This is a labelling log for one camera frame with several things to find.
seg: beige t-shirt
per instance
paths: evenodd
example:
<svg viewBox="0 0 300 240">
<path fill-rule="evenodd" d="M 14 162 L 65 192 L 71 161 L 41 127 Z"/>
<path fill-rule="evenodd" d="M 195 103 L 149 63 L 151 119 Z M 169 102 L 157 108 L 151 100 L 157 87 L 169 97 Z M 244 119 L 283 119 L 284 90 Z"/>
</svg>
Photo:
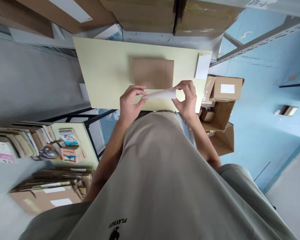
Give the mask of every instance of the beige t-shirt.
<svg viewBox="0 0 300 240">
<path fill-rule="evenodd" d="M 177 115 L 128 129 L 117 169 L 92 203 L 38 215 L 20 239 L 296 239 L 243 167 L 216 172 Z"/>
</svg>

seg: cardboard box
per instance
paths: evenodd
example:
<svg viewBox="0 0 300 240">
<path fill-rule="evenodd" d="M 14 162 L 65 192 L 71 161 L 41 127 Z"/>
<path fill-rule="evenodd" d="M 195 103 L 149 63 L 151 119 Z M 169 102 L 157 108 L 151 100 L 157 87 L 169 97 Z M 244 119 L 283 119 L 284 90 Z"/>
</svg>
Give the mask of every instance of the cardboard box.
<svg viewBox="0 0 300 240">
<path fill-rule="evenodd" d="M 212 76 L 212 75 L 207 76 L 206 85 L 204 87 L 204 92 L 202 96 L 202 102 L 209 101 L 215 80 L 216 80 L 216 76 Z"/>
<path fill-rule="evenodd" d="M 288 117 L 292 117 L 296 113 L 298 108 L 299 107 L 283 105 L 283 107 L 282 107 L 279 114 L 284 115 L 284 116 L 288 116 Z"/>
<path fill-rule="evenodd" d="M 210 101 L 239 100 L 243 83 L 243 78 L 215 76 Z"/>
<path fill-rule="evenodd" d="M 227 124 L 224 132 L 209 132 L 207 134 L 218 156 L 234 152 L 234 126 L 232 123 Z"/>
<path fill-rule="evenodd" d="M 174 0 L 101 0 L 125 31 L 173 33 Z"/>
<path fill-rule="evenodd" d="M 173 87 L 174 60 L 154 58 L 133 58 L 135 85 L 147 89 L 168 89 Z"/>
<path fill-rule="evenodd" d="M 244 8 L 203 2 L 200 0 L 178 1 L 178 20 L 175 36 L 218 37 L 238 18 Z"/>
<path fill-rule="evenodd" d="M 235 101 L 232 102 L 216 102 L 216 105 L 211 110 L 216 114 L 212 122 L 203 122 L 201 124 L 206 131 L 222 131 L 227 128 L 230 115 Z"/>
<path fill-rule="evenodd" d="M 0 24 L 53 38 L 51 22 L 14 0 L 0 0 Z"/>
<path fill-rule="evenodd" d="M 58 206 L 81 202 L 72 186 L 10 192 L 9 195 L 32 215 L 38 215 Z"/>
<path fill-rule="evenodd" d="M 211 110 L 207 110 L 205 108 L 202 108 L 202 113 L 200 115 L 200 118 L 204 121 L 204 122 L 212 122 L 214 116 L 216 114 L 211 111 Z"/>
<path fill-rule="evenodd" d="M 17 0 L 72 34 L 112 25 L 112 12 L 99 0 Z"/>
</svg>

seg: hand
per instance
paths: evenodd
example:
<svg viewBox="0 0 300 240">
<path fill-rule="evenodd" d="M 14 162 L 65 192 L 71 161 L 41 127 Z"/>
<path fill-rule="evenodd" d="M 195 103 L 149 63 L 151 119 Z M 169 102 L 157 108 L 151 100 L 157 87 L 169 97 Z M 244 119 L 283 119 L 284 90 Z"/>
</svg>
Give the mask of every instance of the hand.
<svg viewBox="0 0 300 240">
<path fill-rule="evenodd" d="M 140 99 L 137 104 L 132 102 L 132 99 L 136 95 L 142 94 L 146 96 L 147 94 L 143 91 L 146 86 L 133 85 L 129 86 L 125 93 L 120 97 L 120 117 L 118 122 L 129 127 L 134 120 L 138 117 L 142 106 L 147 101 L 146 99 Z"/>
<path fill-rule="evenodd" d="M 198 117 L 196 114 L 196 88 L 191 80 L 181 81 L 174 89 L 183 90 L 186 99 L 180 102 L 178 99 L 172 99 L 174 105 L 179 112 L 190 122 L 191 120 Z"/>
</svg>

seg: white paper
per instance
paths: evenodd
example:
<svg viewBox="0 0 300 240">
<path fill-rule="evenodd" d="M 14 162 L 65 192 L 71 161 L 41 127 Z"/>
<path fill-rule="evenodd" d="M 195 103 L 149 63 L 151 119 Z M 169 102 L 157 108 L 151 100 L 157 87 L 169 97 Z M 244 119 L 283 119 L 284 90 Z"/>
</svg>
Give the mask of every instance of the white paper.
<svg viewBox="0 0 300 240">
<path fill-rule="evenodd" d="M 196 68 L 196 79 L 207 79 L 208 71 L 210 67 L 211 55 L 202 54 L 198 55 L 198 62 Z"/>
<path fill-rule="evenodd" d="M 63 192 L 65 190 L 66 189 L 64 187 L 58 187 L 58 188 L 47 188 L 47 189 L 44 189 L 43 191 L 45 193 L 52 193 L 52 192 Z"/>
<path fill-rule="evenodd" d="M 56 207 L 72 204 L 70 198 L 51 200 L 50 202 Z"/>
<path fill-rule="evenodd" d="M 176 99 L 177 92 L 174 88 L 164 89 L 155 93 L 150 93 L 147 96 L 143 96 L 142 98 L 169 98 L 169 99 Z"/>
<path fill-rule="evenodd" d="M 221 84 L 220 93 L 234 93 L 235 85 L 233 84 Z"/>
<path fill-rule="evenodd" d="M 57 187 L 61 186 L 61 183 L 48 183 L 48 184 L 43 184 L 41 187 Z"/>
<path fill-rule="evenodd" d="M 292 109 L 292 111 L 289 113 L 289 116 L 292 116 L 293 114 L 295 114 L 297 110 L 298 110 L 298 108 Z"/>
<path fill-rule="evenodd" d="M 272 4 L 276 3 L 277 0 L 251 0 L 246 7 L 257 8 L 257 9 L 267 9 Z"/>
<path fill-rule="evenodd" d="M 92 18 L 74 0 L 49 0 L 79 23 L 91 21 Z"/>
</svg>

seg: gray wall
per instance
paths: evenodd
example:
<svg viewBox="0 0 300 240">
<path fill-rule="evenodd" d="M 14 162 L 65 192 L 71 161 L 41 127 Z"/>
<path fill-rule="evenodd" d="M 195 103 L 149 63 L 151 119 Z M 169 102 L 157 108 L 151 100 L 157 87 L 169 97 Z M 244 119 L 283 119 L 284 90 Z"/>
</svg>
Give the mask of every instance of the gray wall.
<svg viewBox="0 0 300 240">
<path fill-rule="evenodd" d="M 0 126 L 40 120 L 88 107 L 79 63 L 0 39 Z M 0 239 L 18 239 L 32 219 L 7 192 L 46 162 L 0 163 Z"/>
<path fill-rule="evenodd" d="M 281 173 L 266 196 L 300 240 L 300 153 Z"/>
</svg>

